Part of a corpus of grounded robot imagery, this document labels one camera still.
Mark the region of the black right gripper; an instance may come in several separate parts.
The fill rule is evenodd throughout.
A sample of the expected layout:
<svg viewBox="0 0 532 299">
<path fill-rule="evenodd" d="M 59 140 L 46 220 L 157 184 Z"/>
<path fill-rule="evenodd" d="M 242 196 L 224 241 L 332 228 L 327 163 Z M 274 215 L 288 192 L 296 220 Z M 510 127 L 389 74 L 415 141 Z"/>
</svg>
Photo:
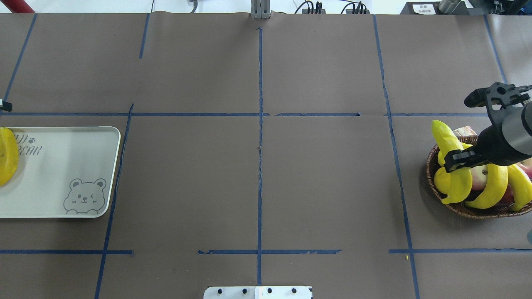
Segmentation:
<svg viewBox="0 0 532 299">
<path fill-rule="evenodd" d="M 509 145 L 502 129 L 496 125 L 484 129 L 473 147 L 473 151 L 456 149 L 447 152 L 443 166 L 445 171 L 451 173 L 487 164 L 508 166 L 524 161 L 524 154 Z"/>
</svg>

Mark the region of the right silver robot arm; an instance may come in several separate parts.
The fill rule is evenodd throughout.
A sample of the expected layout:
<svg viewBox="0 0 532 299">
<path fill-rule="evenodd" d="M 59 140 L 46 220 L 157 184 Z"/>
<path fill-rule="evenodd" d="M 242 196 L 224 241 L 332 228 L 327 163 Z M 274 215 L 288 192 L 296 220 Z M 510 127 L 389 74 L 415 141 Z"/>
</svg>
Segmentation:
<svg viewBox="0 0 532 299">
<path fill-rule="evenodd" d="M 490 108 L 488 116 L 492 124 L 481 131 L 475 145 L 464 150 L 452 150 L 445 155 L 444 168 L 448 173 L 487 164 L 508 166 L 531 157 L 530 108 Z"/>
</svg>

